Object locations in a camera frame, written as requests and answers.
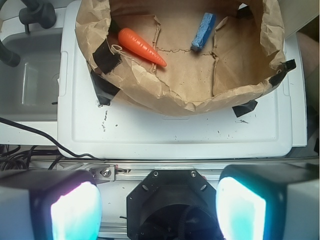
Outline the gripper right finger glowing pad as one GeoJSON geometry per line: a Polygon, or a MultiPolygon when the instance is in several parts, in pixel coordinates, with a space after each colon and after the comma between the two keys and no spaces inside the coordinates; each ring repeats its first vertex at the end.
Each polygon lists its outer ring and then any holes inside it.
{"type": "Polygon", "coordinates": [[[216,214],[227,240],[318,240],[317,164],[230,164],[220,174],[216,214]]]}

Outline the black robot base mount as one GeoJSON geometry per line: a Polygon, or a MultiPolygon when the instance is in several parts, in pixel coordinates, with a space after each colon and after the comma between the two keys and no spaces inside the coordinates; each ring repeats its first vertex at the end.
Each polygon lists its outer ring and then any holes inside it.
{"type": "Polygon", "coordinates": [[[126,197],[131,240],[222,240],[216,189],[198,172],[150,172],[126,197]]]}

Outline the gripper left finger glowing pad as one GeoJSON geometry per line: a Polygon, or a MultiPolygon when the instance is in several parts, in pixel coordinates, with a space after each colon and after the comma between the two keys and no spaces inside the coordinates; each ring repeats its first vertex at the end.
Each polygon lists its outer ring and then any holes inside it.
{"type": "Polygon", "coordinates": [[[102,197],[86,170],[0,173],[2,240],[96,240],[102,197]]]}

